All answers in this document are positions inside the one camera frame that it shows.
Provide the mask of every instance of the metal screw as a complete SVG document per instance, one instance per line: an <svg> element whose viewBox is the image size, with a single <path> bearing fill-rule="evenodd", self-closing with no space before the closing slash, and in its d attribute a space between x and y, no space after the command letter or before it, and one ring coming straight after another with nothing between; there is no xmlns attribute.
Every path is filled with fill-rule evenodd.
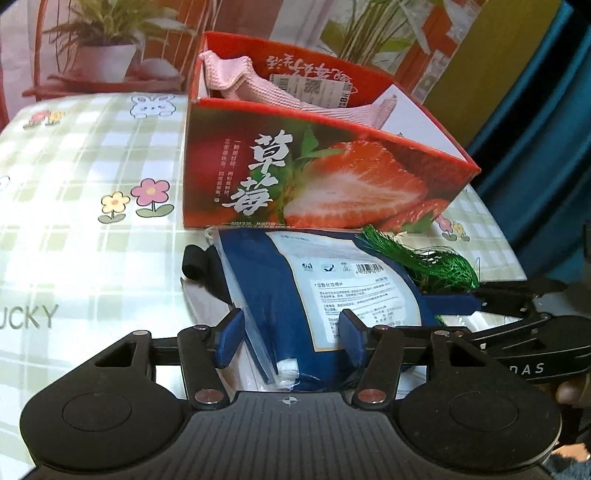
<svg viewBox="0 0 591 480"><path fill-rule="evenodd" d="M363 403L382 403L386 400L386 393L377 388L366 388L357 394L357 398Z"/></svg>
<svg viewBox="0 0 591 480"><path fill-rule="evenodd" d="M223 393L215 388L204 388L195 393L195 400L199 403L205 403L211 405L214 403L220 403L223 400Z"/></svg>

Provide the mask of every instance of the product label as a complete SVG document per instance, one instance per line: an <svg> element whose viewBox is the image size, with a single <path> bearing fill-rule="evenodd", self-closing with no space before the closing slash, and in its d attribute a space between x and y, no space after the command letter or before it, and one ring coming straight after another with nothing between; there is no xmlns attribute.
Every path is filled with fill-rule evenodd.
<svg viewBox="0 0 591 480"><path fill-rule="evenodd" d="M291 266L314 350L339 349L343 309L368 327L420 325L417 301L402 277L351 240L299 232L267 235Z"/></svg>
<svg viewBox="0 0 591 480"><path fill-rule="evenodd" d="M353 87L349 82L301 75L272 74L269 80L298 100L323 108L346 107Z"/></svg>
<svg viewBox="0 0 591 480"><path fill-rule="evenodd" d="M409 138L467 161L447 135L396 85L388 87L375 99L374 105L393 96L397 99L396 107L383 124L383 132Z"/></svg>

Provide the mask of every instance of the yellow wall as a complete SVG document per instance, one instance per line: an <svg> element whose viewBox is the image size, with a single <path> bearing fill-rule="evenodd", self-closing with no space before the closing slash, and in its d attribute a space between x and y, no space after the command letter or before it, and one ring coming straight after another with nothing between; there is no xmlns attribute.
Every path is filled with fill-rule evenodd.
<svg viewBox="0 0 591 480"><path fill-rule="evenodd" d="M513 85L560 0L488 0L425 107L466 147Z"/></svg>

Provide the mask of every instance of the round button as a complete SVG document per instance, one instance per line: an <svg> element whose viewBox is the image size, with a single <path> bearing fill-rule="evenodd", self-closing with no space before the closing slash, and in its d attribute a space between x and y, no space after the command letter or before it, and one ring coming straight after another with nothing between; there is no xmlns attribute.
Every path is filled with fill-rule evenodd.
<svg viewBox="0 0 591 480"><path fill-rule="evenodd" d="M357 394L357 398L364 403L382 403L386 400L386 393L376 388L367 388Z"/></svg>
<svg viewBox="0 0 591 480"><path fill-rule="evenodd" d="M121 425L131 415L125 398L106 392L87 393L70 400L64 407L64 421L84 432L104 432Z"/></svg>
<svg viewBox="0 0 591 480"><path fill-rule="evenodd" d="M199 403L205 403L206 405L212 405L220 403L223 400L223 393L215 388L205 388L195 393L195 400Z"/></svg>
<svg viewBox="0 0 591 480"><path fill-rule="evenodd" d="M456 422L471 430L497 432L512 425L517 420L519 410L502 395L468 392L450 402L449 413Z"/></svg>

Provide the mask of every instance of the bunny cartoon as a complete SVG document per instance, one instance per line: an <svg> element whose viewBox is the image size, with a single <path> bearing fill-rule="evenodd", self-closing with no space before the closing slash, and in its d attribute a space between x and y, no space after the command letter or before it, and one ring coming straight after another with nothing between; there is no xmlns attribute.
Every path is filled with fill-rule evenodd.
<svg viewBox="0 0 591 480"><path fill-rule="evenodd" d="M176 111L176 107L170 102L173 98L174 95L160 95L154 99L147 95L134 95L131 100L135 105L130 113L134 118L154 115L170 116Z"/></svg>

